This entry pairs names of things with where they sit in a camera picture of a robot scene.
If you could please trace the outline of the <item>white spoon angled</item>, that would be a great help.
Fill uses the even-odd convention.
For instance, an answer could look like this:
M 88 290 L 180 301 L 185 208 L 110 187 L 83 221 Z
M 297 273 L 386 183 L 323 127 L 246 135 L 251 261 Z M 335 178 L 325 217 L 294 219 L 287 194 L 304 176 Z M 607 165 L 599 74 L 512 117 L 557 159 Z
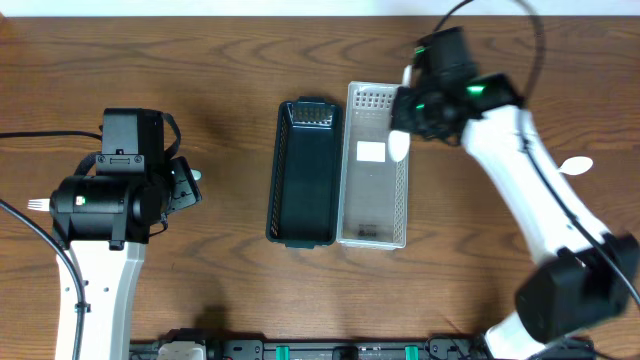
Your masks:
M 562 174 L 579 176 L 588 172 L 594 165 L 594 161 L 586 156 L 574 156 L 566 159 L 558 168 Z

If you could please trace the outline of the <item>clear perforated plastic basket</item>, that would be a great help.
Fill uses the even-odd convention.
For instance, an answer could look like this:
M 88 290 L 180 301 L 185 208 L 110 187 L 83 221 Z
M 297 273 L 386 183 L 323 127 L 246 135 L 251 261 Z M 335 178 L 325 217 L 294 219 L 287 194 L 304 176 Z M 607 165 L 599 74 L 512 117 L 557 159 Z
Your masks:
M 394 84 L 348 86 L 336 241 L 344 246 L 395 250 L 406 246 L 408 161 L 388 151 Z M 358 141 L 384 142 L 384 163 L 356 160 Z

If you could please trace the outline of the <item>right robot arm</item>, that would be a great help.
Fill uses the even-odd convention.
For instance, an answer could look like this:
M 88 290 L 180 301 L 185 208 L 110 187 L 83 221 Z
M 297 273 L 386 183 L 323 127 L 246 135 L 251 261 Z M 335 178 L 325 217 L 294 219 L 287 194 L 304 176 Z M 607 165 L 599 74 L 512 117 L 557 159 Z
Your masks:
M 462 147 L 477 161 L 536 266 L 514 311 L 484 333 L 484 357 L 531 358 L 638 301 L 638 241 L 613 234 L 584 205 L 544 146 L 526 97 L 506 75 L 478 73 L 459 27 L 416 44 L 392 105 L 392 160 L 405 159 L 412 135 Z

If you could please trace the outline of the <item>white fork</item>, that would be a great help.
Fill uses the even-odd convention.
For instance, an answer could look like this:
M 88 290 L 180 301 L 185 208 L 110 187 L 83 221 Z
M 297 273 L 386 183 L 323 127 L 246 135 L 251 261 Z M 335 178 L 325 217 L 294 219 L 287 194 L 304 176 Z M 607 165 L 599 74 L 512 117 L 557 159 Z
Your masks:
M 48 198 L 30 199 L 27 208 L 33 211 L 48 212 L 50 208 L 50 200 Z

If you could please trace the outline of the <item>white spoon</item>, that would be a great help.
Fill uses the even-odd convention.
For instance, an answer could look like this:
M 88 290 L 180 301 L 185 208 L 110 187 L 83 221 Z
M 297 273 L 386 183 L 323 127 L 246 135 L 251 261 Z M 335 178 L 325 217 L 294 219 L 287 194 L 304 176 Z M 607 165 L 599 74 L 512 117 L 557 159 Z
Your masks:
M 408 87 L 411 83 L 412 66 L 404 68 L 401 85 Z M 410 149 L 410 134 L 407 132 L 392 130 L 388 136 L 389 156 L 394 162 L 400 162 L 406 158 Z

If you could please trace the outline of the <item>black perforated plastic basket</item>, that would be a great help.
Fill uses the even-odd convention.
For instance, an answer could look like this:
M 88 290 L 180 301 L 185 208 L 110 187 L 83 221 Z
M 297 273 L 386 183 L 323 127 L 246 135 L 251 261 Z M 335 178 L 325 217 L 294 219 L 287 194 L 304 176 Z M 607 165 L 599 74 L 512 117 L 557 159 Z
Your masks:
M 279 106 L 266 238 L 292 248 L 336 239 L 343 115 L 339 105 L 300 97 Z

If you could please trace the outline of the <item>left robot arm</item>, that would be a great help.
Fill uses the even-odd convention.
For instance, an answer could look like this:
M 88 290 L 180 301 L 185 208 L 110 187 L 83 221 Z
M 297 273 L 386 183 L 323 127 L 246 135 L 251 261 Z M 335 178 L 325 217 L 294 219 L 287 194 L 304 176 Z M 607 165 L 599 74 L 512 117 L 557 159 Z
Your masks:
M 173 117 L 149 109 L 103 114 L 96 172 L 80 166 L 50 197 L 60 313 L 58 359 L 125 359 L 129 355 L 136 285 L 152 226 L 200 202 L 180 144 L 164 143 Z

